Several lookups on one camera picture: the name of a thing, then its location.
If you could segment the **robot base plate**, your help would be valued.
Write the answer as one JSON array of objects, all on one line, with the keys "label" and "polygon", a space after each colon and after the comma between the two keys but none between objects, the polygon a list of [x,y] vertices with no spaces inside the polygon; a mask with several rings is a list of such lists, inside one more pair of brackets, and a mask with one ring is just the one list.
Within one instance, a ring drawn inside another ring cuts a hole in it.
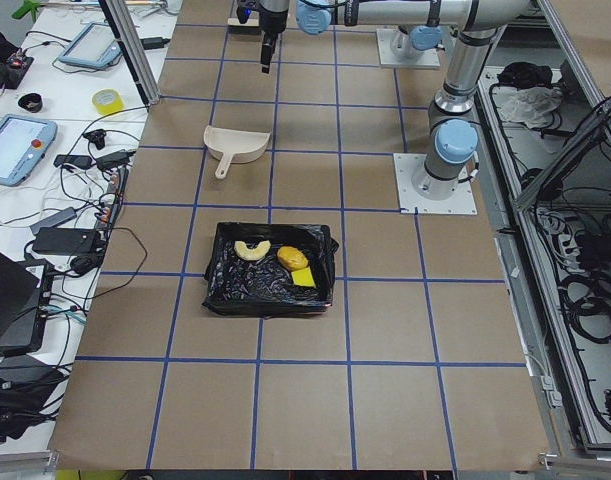
[{"label": "robot base plate", "polygon": [[421,215],[476,215],[476,203],[466,168],[461,169],[457,179],[438,180],[426,171],[425,159],[425,154],[393,155],[400,212]]}]

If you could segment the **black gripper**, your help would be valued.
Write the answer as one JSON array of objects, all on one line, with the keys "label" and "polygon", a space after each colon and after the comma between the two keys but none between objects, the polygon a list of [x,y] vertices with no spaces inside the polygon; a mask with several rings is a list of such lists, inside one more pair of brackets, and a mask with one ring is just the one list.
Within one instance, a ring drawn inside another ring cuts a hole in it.
[{"label": "black gripper", "polygon": [[259,13],[259,25],[263,32],[260,56],[261,71],[264,74],[269,74],[277,39],[286,29],[289,1],[258,0],[257,11]]}]

